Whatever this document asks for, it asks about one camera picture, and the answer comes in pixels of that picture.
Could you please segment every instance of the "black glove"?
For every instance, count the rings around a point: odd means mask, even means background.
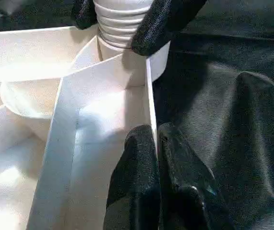
[[[149,56],[168,43],[196,16],[206,0],[154,0],[134,36],[131,48]],[[85,29],[97,22],[93,0],[75,0],[72,18]]]
[[[110,180],[105,230],[157,230],[160,185],[151,127],[133,129]]]

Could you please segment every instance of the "stacked white cups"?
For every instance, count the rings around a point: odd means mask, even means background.
[[[102,38],[112,46],[130,48],[131,39],[153,0],[95,0]]]

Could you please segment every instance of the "white plastic tray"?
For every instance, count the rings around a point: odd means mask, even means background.
[[[96,33],[0,33],[0,229],[102,229],[127,133],[150,124],[156,139],[168,45],[145,58]]]
[[[136,63],[128,70],[124,57],[61,80],[28,230],[102,229],[127,133],[150,124],[156,134],[149,60],[147,69]]]

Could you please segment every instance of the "white cup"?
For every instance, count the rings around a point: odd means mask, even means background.
[[[101,36],[112,46],[130,48],[131,39],[153,0],[95,0]]]
[[[47,140],[59,79],[3,82],[0,97],[4,105],[21,116],[40,139]]]

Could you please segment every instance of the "white cardboard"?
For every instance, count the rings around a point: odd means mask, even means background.
[[[18,175],[6,191],[13,203],[0,193],[0,222],[18,210],[16,229],[24,229],[33,198],[29,230],[102,229],[127,133],[150,124],[156,138],[152,79],[165,69],[168,44],[145,58],[107,46],[96,33],[97,26],[0,32],[0,170]],[[10,156],[35,167],[34,176],[4,166]]]
[[[140,71],[145,65],[129,69],[124,57],[61,80],[28,230],[102,229],[111,173],[127,133],[142,124],[156,132],[151,74]],[[136,74],[143,82],[132,80]]]

